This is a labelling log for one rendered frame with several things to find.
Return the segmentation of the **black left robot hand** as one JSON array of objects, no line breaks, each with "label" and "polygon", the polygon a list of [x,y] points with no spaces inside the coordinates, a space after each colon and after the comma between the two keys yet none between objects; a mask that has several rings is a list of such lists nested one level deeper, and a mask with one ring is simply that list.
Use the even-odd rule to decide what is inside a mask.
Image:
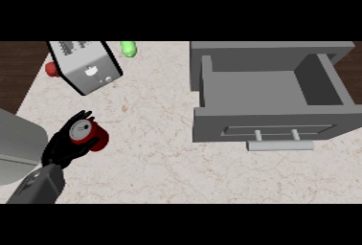
[{"label": "black left robot hand", "polygon": [[91,147],[99,142],[99,138],[91,138],[85,143],[76,145],[70,141],[69,130],[76,121],[90,117],[90,111],[81,111],[63,124],[59,131],[53,134],[47,147],[42,152],[41,164],[57,165],[65,168],[70,165],[73,159],[85,155]]}]

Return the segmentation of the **red can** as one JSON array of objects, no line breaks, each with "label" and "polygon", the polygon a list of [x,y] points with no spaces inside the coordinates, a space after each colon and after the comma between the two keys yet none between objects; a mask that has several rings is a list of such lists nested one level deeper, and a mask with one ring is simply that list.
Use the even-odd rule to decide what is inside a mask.
[{"label": "red can", "polygon": [[93,138],[97,138],[99,141],[90,148],[90,150],[96,152],[100,151],[107,145],[109,133],[94,120],[84,119],[78,120],[70,126],[69,138],[75,145],[84,144]]}]

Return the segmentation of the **grey open drawer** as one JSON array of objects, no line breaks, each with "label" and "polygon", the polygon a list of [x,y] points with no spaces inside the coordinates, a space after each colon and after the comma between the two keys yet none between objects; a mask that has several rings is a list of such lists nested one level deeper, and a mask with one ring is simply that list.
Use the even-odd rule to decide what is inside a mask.
[{"label": "grey open drawer", "polygon": [[291,71],[217,72],[200,61],[200,106],[193,109],[192,140],[328,140],[362,127],[353,103],[323,54],[308,55]]}]

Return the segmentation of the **red round object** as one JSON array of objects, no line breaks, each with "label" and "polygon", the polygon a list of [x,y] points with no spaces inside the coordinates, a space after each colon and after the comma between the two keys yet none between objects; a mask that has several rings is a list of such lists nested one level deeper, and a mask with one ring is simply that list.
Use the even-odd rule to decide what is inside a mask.
[{"label": "red round object", "polygon": [[59,77],[59,73],[53,62],[48,62],[45,64],[45,73],[50,77]]}]

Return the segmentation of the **silver toaster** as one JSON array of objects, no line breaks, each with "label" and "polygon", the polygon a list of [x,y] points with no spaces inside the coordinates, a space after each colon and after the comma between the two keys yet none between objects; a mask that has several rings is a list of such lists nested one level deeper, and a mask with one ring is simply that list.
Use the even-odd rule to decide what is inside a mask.
[{"label": "silver toaster", "polygon": [[59,76],[85,96],[122,76],[104,41],[48,41]]}]

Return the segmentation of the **green vegetable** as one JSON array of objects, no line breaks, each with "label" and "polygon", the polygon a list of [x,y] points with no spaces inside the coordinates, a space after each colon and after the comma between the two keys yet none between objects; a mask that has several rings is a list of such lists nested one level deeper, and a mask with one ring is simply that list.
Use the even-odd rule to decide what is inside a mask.
[{"label": "green vegetable", "polygon": [[121,52],[127,57],[132,57],[137,53],[137,46],[134,41],[121,41]]}]

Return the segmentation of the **grey cabinet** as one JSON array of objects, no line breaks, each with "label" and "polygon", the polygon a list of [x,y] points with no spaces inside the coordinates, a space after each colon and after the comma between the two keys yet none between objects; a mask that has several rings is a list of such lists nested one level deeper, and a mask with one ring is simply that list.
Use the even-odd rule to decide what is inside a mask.
[{"label": "grey cabinet", "polygon": [[325,54],[336,64],[353,48],[351,41],[190,41],[190,90],[199,90],[203,56],[211,57],[217,72],[291,71],[307,55]]}]

